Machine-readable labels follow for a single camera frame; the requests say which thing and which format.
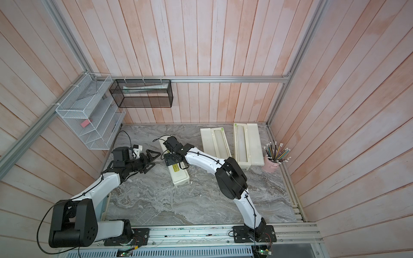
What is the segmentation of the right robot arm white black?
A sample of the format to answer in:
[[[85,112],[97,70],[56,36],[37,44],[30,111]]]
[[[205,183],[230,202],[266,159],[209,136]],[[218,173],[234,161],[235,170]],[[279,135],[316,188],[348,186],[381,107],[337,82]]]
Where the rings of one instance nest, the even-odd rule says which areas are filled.
[[[266,221],[257,211],[248,192],[247,177],[234,158],[220,159],[206,154],[191,144],[181,144],[175,137],[162,143],[166,149],[166,164],[182,162],[200,167],[216,177],[220,191],[234,201],[244,219],[244,229],[252,241],[265,236]]]

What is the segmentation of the pink eraser block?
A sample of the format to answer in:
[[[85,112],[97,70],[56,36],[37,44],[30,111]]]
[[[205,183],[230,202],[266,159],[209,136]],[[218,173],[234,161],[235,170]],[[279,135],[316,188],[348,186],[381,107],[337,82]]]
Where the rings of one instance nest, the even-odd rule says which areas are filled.
[[[91,124],[91,120],[90,119],[85,119],[84,121],[81,122],[81,127],[82,128],[86,128],[89,124]]]

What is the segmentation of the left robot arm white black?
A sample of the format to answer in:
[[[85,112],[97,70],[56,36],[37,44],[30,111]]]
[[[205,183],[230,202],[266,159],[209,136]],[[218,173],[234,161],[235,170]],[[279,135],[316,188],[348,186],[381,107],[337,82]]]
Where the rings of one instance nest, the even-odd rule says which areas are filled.
[[[142,147],[117,147],[113,160],[92,185],[53,207],[48,244],[52,248],[88,247],[96,241],[129,244],[133,229],[127,219],[98,221],[95,209],[115,188],[138,173],[146,174],[154,167],[160,152]]]

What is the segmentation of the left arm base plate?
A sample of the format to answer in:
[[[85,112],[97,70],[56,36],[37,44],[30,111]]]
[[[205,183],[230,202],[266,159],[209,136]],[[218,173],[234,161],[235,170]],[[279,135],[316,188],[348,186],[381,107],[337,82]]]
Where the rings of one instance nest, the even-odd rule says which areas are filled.
[[[109,238],[105,246],[146,246],[149,239],[149,228],[132,228],[130,232],[121,236]]]

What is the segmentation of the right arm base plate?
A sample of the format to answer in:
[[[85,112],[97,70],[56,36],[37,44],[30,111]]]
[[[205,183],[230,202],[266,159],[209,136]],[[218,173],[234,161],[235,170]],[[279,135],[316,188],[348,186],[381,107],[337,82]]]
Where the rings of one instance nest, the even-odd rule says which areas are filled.
[[[276,243],[274,227],[266,225],[262,229],[251,229],[245,225],[232,228],[235,243]]]

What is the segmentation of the pencil holder with pencils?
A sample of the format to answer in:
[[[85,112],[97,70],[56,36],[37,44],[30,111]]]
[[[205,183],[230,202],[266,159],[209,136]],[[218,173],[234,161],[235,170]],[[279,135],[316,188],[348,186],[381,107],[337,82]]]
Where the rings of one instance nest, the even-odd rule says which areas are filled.
[[[284,146],[283,143],[269,143],[264,147],[265,157],[263,170],[267,173],[274,173],[281,164],[287,163],[291,157],[290,148]]]

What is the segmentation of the plastic wrap roll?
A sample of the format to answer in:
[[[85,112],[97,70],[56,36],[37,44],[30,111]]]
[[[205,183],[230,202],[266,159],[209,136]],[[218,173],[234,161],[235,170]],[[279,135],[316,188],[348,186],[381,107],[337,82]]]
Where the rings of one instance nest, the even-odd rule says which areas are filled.
[[[237,126],[238,161],[247,162],[245,130],[242,125]]]
[[[213,129],[216,157],[227,159],[231,156],[228,141],[223,127]]]

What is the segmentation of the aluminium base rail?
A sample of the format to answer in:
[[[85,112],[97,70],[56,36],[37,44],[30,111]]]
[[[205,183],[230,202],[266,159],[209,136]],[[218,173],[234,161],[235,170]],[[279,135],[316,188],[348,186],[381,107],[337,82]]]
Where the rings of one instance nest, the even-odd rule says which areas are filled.
[[[74,251],[92,249],[136,251],[153,248],[175,247],[207,247],[207,246],[250,246],[267,245],[270,250],[280,245],[310,244],[317,255],[327,253],[326,245],[315,223],[274,223],[273,231],[265,235],[261,242],[236,243],[232,224],[221,225],[175,225],[150,226],[149,234],[145,237],[146,245],[137,246],[137,240],[131,245],[104,246],[103,241],[95,242],[89,247],[76,247]]]

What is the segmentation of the cream dispenser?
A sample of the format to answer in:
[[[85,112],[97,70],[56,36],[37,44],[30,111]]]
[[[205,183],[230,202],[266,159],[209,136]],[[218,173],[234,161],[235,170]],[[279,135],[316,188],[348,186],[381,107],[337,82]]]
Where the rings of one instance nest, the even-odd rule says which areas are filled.
[[[219,159],[232,157],[223,127],[200,129],[203,151]]]
[[[237,126],[242,125],[245,130],[247,162],[238,161],[238,143],[237,143]],[[262,153],[261,141],[258,124],[241,124],[234,123],[233,125],[234,136],[234,155],[235,160],[239,164],[241,169],[248,170],[251,166],[263,166],[264,155]]]
[[[163,144],[165,140],[167,140],[169,136],[168,135],[163,135],[158,141],[160,143],[162,152],[163,152],[163,160],[165,164],[167,165],[167,168],[170,172],[173,184],[175,187],[184,185],[186,183],[190,182],[190,177],[189,174],[186,170],[183,170],[184,163],[176,163],[176,164],[170,164],[170,162],[167,162],[167,154],[169,153],[169,150],[166,148],[166,146]]]

